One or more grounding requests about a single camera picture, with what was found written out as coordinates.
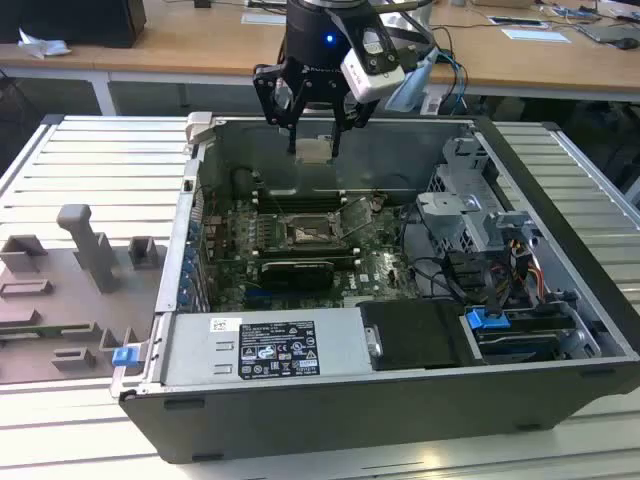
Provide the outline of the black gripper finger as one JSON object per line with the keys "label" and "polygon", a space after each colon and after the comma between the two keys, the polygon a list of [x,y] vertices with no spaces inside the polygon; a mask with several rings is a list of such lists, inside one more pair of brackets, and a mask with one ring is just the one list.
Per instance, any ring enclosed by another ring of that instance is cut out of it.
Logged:
{"label": "black gripper finger", "polygon": [[288,57],[276,65],[256,65],[252,79],[266,121],[288,131],[291,155],[296,153],[297,124],[306,100],[302,70],[300,62]]}
{"label": "black gripper finger", "polygon": [[330,102],[334,114],[331,133],[331,157],[337,158],[342,134],[353,128],[364,128],[373,114],[373,103],[356,102],[351,110],[345,109],[345,96],[332,95]]}

